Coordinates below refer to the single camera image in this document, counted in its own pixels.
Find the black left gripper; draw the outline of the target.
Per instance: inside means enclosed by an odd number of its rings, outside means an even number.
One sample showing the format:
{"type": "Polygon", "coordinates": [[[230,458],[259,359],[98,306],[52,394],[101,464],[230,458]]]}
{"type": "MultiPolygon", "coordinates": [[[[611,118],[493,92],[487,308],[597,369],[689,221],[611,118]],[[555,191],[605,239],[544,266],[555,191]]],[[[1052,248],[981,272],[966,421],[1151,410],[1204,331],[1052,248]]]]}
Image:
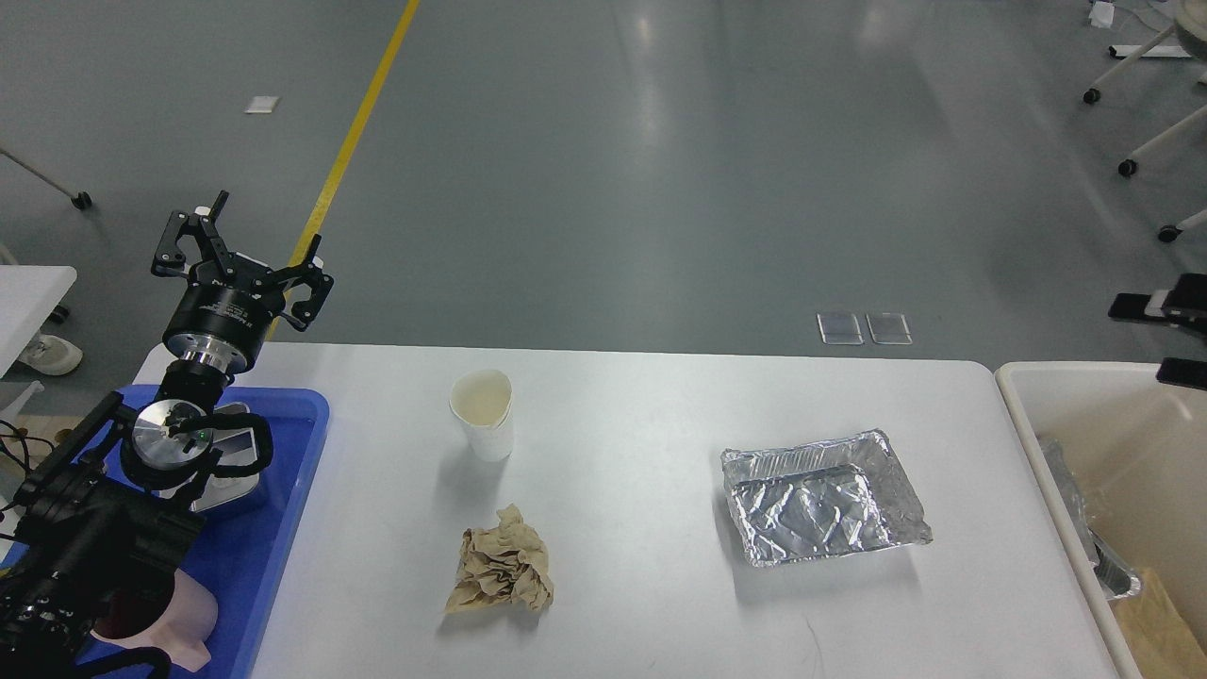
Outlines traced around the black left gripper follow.
{"type": "Polygon", "coordinates": [[[187,282],[162,335],[165,349],[177,359],[237,375],[256,365],[272,321],[305,332],[336,287],[336,279],[323,271],[317,258],[320,235],[311,238],[297,265],[237,271],[237,262],[217,232],[228,198],[228,191],[220,191],[206,213],[170,213],[151,274],[187,282]]]}

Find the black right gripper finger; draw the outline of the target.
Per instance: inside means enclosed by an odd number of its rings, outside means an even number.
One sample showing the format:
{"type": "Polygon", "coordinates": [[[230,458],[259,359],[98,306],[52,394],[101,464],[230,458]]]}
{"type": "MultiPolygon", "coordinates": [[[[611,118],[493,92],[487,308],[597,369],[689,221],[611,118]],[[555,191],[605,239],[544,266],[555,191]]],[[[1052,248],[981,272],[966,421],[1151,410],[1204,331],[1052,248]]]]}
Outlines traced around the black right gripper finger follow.
{"type": "Polygon", "coordinates": [[[1206,275],[1185,273],[1172,289],[1155,289],[1150,295],[1120,293],[1108,310],[1112,321],[1165,324],[1194,334],[1206,332],[1206,275]]]}
{"type": "Polygon", "coordinates": [[[1158,382],[1185,390],[1207,390],[1207,362],[1166,357],[1158,369],[1158,382]]]}

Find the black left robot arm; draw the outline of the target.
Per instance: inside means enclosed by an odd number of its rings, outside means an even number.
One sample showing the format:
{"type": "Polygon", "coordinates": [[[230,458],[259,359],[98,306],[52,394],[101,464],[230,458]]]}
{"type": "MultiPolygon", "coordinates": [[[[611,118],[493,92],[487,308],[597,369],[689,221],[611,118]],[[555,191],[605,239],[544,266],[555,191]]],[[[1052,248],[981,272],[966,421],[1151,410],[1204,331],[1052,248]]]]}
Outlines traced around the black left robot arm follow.
{"type": "Polygon", "coordinates": [[[162,343],[173,362],[154,396],[130,406],[109,392],[16,490],[2,575],[2,675],[98,678],[144,666],[151,678],[202,671],[217,601],[183,562],[206,527],[199,502],[223,482],[258,480],[275,460],[272,422],[221,406],[253,369],[276,321],[307,330],[336,279],[313,235],[273,268],[225,245],[227,201],[170,215],[154,276],[186,288],[162,343]]]}

